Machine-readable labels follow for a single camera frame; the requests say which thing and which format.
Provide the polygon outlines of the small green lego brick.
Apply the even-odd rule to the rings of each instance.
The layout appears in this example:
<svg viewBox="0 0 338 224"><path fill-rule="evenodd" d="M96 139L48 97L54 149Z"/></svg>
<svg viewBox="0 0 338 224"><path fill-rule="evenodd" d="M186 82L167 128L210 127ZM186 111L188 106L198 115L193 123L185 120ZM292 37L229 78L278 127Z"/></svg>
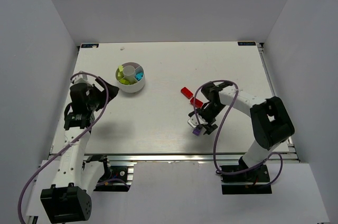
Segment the small green lego brick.
<svg viewBox="0 0 338 224"><path fill-rule="evenodd" d="M126 79L121 79L120 83L123 85L133 85L134 83L132 81L126 80Z"/></svg>

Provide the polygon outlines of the cyan lego brick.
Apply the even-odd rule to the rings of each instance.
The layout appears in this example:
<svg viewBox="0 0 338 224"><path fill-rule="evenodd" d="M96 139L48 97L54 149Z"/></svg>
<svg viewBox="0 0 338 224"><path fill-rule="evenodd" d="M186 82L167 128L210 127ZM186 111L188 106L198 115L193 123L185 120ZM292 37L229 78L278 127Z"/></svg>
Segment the cyan lego brick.
<svg viewBox="0 0 338 224"><path fill-rule="evenodd" d="M141 81L142 78L143 78L143 76L144 76L144 73L143 72L139 72L139 73L135 74L135 79L137 81Z"/></svg>

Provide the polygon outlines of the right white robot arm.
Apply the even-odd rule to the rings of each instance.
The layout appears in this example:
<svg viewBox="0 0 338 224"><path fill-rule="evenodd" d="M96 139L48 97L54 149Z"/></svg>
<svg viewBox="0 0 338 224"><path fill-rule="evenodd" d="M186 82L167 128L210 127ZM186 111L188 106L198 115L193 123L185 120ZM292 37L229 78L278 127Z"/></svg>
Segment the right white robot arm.
<svg viewBox="0 0 338 224"><path fill-rule="evenodd" d="M187 123L193 128L205 129L210 135L220 134L224 120L216 124L216 117L227 107L226 115L235 109L251 119L254 142L239 160L239 174L256 169L264 164L275 148L294 135L295 128L284 106L276 96L260 98L241 91L229 80L209 81L197 89L207 99L201 108L193 107Z"/></svg>

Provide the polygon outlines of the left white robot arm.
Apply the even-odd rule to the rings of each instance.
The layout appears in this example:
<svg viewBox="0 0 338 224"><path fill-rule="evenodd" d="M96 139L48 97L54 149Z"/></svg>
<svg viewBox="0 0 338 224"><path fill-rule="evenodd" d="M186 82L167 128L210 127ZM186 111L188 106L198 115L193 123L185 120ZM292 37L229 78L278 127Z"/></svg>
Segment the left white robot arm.
<svg viewBox="0 0 338 224"><path fill-rule="evenodd" d="M92 210L91 195L102 178L111 175L107 157L93 155L84 159L91 136L94 113L114 99L119 88L101 78L99 90L85 79L77 79L70 87L71 101L64 110L64 147L53 182L40 195L50 223L87 221Z"/></svg>

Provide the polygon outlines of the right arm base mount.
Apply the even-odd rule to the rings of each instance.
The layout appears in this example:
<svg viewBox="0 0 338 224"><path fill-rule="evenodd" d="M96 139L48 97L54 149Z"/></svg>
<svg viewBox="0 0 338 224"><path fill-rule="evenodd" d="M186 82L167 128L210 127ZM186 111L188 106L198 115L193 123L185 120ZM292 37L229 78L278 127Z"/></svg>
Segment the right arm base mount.
<svg viewBox="0 0 338 224"><path fill-rule="evenodd" d="M272 194L270 176L266 165L238 175L221 176L223 195Z"/></svg>

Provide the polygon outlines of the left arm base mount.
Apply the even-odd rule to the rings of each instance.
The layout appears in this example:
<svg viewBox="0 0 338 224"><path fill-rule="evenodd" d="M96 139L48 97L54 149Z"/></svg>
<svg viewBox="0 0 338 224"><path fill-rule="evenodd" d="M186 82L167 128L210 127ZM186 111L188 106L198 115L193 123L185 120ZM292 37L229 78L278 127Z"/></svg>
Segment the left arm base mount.
<svg viewBox="0 0 338 224"><path fill-rule="evenodd" d="M123 182L127 183L127 174L128 167L120 165L111 165L110 160L107 155L92 155L89 156L85 161L82 162L82 172L84 172L91 162L100 162L104 167L104 174L98 180L98 183L103 183L102 185L97 185L94 188L94 191L98 192L128 192L129 188L126 187L122 182L116 181L120 179Z"/></svg>

